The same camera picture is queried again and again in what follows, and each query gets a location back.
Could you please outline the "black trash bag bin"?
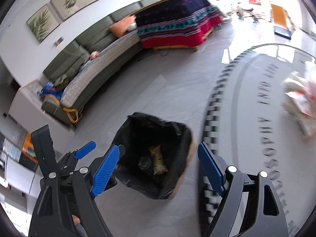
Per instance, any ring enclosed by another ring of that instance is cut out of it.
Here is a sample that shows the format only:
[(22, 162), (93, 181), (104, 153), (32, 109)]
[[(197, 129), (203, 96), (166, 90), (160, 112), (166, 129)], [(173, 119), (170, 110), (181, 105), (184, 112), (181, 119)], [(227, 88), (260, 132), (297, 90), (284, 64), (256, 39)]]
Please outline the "black trash bag bin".
[(168, 199), (186, 170), (192, 141), (187, 125), (135, 112), (113, 139), (125, 147), (114, 175), (148, 198)]

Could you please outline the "blue clothes on sofa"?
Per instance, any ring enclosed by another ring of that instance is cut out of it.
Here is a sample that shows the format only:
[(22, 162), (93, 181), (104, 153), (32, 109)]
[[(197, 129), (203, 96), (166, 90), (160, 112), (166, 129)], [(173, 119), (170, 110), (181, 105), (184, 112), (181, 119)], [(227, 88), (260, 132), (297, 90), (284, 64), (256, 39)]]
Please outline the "blue clothes on sofa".
[(54, 84), (52, 82), (48, 81), (46, 83), (46, 85), (44, 87), (42, 87), (42, 89), (40, 91), (37, 92), (37, 95), (40, 97), (52, 95), (56, 99), (60, 100), (62, 95), (63, 95), (63, 91), (58, 90), (57, 88), (54, 87)]

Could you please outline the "green grey sofa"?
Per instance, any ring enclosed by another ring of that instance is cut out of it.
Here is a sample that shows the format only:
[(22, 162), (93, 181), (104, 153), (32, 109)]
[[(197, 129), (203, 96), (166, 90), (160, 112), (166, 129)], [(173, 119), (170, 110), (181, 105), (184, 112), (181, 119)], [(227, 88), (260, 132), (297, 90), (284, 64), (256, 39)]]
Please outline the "green grey sofa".
[(67, 45), (45, 68), (44, 76), (63, 91), (60, 100), (41, 97), (41, 109), (64, 125), (75, 125), (93, 95), (142, 50), (135, 23), (117, 38), (109, 27), (160, 0), (140, 0), (102, 18)]

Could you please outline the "white red plastic bag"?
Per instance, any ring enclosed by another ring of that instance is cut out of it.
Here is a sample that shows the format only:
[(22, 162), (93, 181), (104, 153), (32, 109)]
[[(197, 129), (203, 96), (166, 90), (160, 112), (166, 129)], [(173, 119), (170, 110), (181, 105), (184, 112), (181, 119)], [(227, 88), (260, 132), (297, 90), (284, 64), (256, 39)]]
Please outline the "white red plastic bag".
[(297, 122), (304, 140), (315, 136), (315, 62), (305, 62), (304, 76), (293, 71), (283, 81), (288, 102), (282, 107)]

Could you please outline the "orange cushion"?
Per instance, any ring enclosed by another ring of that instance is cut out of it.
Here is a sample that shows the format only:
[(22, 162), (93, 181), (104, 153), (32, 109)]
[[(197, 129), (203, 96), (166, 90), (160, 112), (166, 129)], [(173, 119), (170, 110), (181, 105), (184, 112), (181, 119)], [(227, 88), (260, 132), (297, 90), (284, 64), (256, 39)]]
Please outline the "orange cushion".
[(116, 36), (117, 38), (121, 38), (127, 33), (128, 27), (132, 25), (133, 23), (135, 23), (135, 16), (126, 16), (120, 21), (112, 24), (109, 27), (109, 31), (113, 33), (113, 35)]

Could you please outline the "table with patterned blanket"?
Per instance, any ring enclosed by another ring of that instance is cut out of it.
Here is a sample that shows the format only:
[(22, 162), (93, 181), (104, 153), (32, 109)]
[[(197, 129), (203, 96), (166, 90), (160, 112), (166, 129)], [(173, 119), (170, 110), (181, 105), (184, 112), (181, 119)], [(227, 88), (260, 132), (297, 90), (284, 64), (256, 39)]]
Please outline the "table with patterned blanket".
[(143, 48), (195, 48), (222, 23), (219, 9), (208, 0), (161, 0), (135, 14)]

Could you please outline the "yellow children slide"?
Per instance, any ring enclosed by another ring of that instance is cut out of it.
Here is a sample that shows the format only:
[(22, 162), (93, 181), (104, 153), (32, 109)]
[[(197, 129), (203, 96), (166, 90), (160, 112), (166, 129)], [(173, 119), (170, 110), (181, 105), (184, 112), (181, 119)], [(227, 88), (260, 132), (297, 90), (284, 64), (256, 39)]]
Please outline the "yellow children slide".
[(274, 34), (291, 40), (291, 37), (296, 29), (288, 12), (283, 7), (271, 4), (271, 14), (272, 21), (274, 23)]

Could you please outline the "toy ride-on airplane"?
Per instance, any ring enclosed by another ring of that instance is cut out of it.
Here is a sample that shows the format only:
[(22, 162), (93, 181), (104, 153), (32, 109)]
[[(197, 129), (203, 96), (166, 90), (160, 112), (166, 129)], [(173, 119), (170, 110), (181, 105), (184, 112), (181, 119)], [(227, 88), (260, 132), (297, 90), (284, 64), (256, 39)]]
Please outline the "toy ride-on airplane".
[(265, 19), (264, 15), (254, 13), (254, 8), (246, 9), (242, 7), (241, 3), (237, 3), (235, 12), (239, 19), (251, 17), (254, 22), (258, 22), (259, 19)]

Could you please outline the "palm leaf wall painting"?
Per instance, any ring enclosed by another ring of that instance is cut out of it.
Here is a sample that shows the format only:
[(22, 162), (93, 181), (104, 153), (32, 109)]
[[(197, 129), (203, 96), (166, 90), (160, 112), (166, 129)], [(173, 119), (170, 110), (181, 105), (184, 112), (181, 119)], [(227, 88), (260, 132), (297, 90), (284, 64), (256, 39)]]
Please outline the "palm leaf wall painting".
[(47, 5), (36, 11), (27, 20), (26, 24), (40, 43), (60, 25), (58, 19)]

